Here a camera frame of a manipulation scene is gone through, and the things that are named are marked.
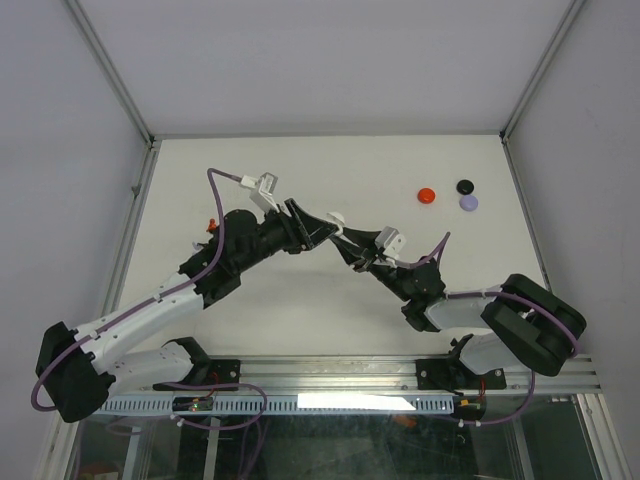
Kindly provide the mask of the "white charging case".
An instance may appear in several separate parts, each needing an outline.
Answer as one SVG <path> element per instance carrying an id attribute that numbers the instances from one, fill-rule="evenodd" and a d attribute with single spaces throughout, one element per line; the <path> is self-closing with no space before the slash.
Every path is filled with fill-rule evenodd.
<path id="1" fill-rule="evenodd" d="M 336 226 L 337 228 L 335 233 L 336 236 L 343 235 L 346 222 L 345 222 L 344 216 L 341 213 L 337 211 L 328 212 L 326 214 L 326 220 Z"/>

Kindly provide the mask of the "orange charging case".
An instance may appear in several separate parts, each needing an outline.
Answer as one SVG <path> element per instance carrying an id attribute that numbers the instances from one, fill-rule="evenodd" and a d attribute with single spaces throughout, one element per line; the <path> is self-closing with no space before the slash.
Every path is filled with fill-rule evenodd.
<path id="1" fill-rule="evenodd" d="M 417 192 L 417 199 L 422 204 L 432 204 L 436 200 L 436 192 L 431 188 L 421 188 Z"/>

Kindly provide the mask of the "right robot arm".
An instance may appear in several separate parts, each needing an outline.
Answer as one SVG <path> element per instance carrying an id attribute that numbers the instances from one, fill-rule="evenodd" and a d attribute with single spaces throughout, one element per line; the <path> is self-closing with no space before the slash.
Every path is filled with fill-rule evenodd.
<path id="1" fill-rule="evenodd" d="M 397 257 L 404 238 L 390 227 L 346 228 L 332 242 L 353 271 L 371 275 L 402 301 L 401 312 L 414 330 L 469 330 L 448 355 L 448 378 L 459 387 L 508 366 L 554 377 L 578 353 L 584 316 L 523 274 L 484 290 L 450 292 L 440 273 L 442 244 L 407 263 Z"/>

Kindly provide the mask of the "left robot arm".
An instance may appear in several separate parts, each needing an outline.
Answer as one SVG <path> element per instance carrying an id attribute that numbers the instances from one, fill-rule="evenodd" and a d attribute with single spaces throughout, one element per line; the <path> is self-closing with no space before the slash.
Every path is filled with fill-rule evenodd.
<path id="1" fill-rule="evenodd" d="M 40 389 L 52 410 L 67 423 L 83 420 L 126 386 L 179 383 L 198 388 L 209 377 L 206 354 L 193 339 L 169 348 L 132 354 L 142 341 L 173 321 L 207 309 L 241 284 L 241 275 L 278 252 L 311 251 L 340 234 L 341 214 L 321 219 L 293 199 L 265 213 L 262 220 L 236 209 L 222 217 L 210 240 L 151 294 L 89 323 L 49 327 L 42 339 L 31 394 L 35 409 Z"/>

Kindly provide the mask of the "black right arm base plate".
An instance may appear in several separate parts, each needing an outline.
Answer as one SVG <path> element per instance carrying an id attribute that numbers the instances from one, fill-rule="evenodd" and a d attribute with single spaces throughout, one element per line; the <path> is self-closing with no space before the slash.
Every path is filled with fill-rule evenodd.
<path id="1" fill-rule="evenodd" d="M 445 358 L 424 358 L 415 361 L 417 387 L 421 391 L 443 390 L 450 393 L 462 391 L 505 390 L 503 369 L 475 374 L 458 361 Z"/>

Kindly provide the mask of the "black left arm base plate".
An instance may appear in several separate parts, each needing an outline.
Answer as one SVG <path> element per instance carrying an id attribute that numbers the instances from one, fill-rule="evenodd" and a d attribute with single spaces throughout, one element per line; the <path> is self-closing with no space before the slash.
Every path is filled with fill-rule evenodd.
<path id="1" fill-rule="evenodd" d="M 236 358 L 204 356 L 187 361 L 177 373 L 166 375 L 152 385 L 154 391 L 211 390 L 214 386 L 229 386 L 237 390 L 241 377 L 241 361 Z"/>

